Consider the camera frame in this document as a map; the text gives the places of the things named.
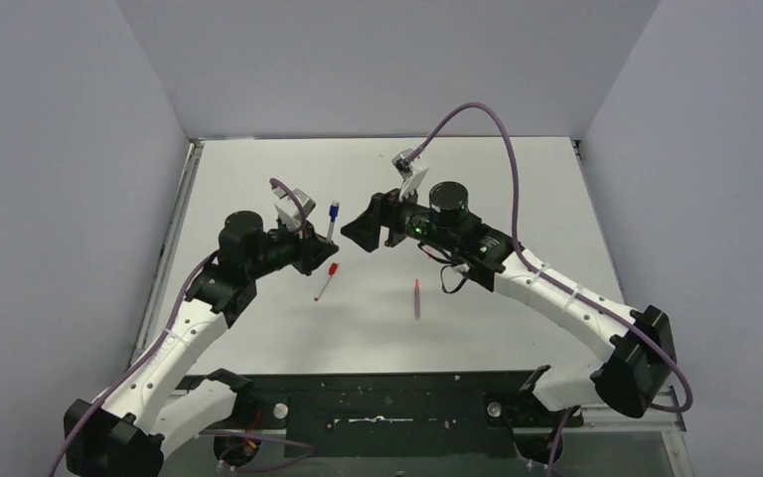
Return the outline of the blue pen cap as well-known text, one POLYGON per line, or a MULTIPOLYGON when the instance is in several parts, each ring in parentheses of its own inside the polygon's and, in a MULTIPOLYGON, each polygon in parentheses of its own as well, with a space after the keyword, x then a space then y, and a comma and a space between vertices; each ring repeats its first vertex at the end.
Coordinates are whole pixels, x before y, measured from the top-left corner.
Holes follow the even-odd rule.
POLYGON ((330 222, 334 223, 339 215, 340 211, 340 202, 339 201, 333 201, 329 208, 329 218, 330 222))

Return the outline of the white red marker pen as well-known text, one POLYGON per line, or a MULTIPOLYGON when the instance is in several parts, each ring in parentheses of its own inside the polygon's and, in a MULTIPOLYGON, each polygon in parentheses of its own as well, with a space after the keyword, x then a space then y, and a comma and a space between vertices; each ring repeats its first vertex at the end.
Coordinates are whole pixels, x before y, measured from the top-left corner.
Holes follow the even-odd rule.
POLYGON ((317 292, 317 293, 314 295, 314 301, 315 301, 315 302, 316 302, 316 301, 319 301, 319 300, 322 298, 322 296, 323 296, 323 295, 324 295, 324 293, 326 292, 326 290, 327 290, 327 288, 328 288, 329 284, 331 283, 331 281, 332 281, 332 278, 333 278, 333 275, 332 275, 332 274, 327 274, 327 276, 326 276, 326 278, 325 278, 325 281, 324 281, 324 282, 323 282, 323 284, 321 285, 321 287, 320 287, 320 289, 318 290, 318 292, 317 292))

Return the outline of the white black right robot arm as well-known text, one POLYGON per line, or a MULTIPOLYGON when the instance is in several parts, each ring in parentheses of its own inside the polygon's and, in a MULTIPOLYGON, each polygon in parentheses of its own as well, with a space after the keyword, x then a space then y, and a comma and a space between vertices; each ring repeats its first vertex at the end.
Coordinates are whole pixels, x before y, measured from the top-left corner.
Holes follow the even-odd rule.
POLYGON ((468 208, 468 191, 442 182, 421 206, 398 190, 376 193, 341 234, 367 252, 414 239, 490 292, 515 299, 563 329, 594 355, 586 364, 545 365, 523 385, 541 406, 559 411, 603 403, 639 418, 653 406, 676 361, 669 317, 608 300, 557 272, 468 208))

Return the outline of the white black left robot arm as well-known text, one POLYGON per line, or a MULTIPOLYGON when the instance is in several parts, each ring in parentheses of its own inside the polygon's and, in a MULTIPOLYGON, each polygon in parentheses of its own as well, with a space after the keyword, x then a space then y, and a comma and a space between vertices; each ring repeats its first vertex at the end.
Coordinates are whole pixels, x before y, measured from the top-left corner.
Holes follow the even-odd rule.
POLYGON ((165 328, 93 401, 64 417, 61 451, 76 476, 156 476, 165 460, 210 425, 239 427, 253 416, 250 381, 219 369, 184 397, 171 393, 256 297, 258 279, 287 266, 309 275, 339 250, 307 224, 266 230, 252 211, 229 215, 218 248, 189 274, 165 328))

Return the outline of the pink marker pen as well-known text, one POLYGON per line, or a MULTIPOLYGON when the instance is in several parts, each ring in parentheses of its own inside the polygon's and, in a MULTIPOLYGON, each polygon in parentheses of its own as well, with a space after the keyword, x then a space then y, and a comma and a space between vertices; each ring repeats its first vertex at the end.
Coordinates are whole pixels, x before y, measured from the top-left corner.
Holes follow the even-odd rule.
POLYGON ((413 316, 417 321, 421 319, 421 287, 418 278, 413 281, 413 316))

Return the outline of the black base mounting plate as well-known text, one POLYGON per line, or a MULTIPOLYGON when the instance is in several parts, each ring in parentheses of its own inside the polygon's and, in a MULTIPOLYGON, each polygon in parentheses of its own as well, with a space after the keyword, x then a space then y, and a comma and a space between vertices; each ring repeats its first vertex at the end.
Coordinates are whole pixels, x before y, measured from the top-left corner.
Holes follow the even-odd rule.
POLYGON ((250 375, 229 416, 282 431, 320 457, 517 454, 543 463, 561 420, 527 389, 528 371, 250 375))

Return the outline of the left side aluminium rail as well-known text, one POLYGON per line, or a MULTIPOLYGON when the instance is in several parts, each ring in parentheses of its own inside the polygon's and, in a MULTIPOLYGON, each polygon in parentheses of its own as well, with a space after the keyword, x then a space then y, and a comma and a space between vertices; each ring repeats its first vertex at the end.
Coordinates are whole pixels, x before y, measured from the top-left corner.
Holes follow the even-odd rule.
POLYGON ((147 351, 152 333, 156 329, 157 321, 161 317, 161 308, 168 286, 170 271, 203 151, 204 141, 202 139, 192 139, 190 141, 188 156, 178 184, 170 222, 168 223, 160 248, 159 260, 148 295, 143 320, 131 355, 132 364, 135 364, 147 351))

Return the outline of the aluminium frame rail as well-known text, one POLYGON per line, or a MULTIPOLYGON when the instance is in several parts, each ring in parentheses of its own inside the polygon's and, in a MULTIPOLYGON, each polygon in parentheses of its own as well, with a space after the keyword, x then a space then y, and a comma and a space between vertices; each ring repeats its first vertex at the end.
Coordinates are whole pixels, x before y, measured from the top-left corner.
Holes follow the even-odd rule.
POLYGON ((569 429, 597 429, 625 432, 682 429, 673 414, 650 410, 641 418, 631 418, 595 404, 570 416, 542 410, 519 396, 474 395, 464 397, 456 390, 418 391, 398 399, 381 399, 380 411, 359 409, 360 398, 344 392, 318 390, 307 397, 258 395, 250 403, 238 403, 235 392, 225 386, 202 385, 186 395, 163 400, 151 423, 141 424, 150 434, 186 441, 204 429, 248 429, 252 432, 283 432, 297 438, 312 435, 344 434, 349 430, 403 430, 419 427, 454 429, 474 424, 478 429, 510 428, 520 434, 544 434, 562 423, 569 429))

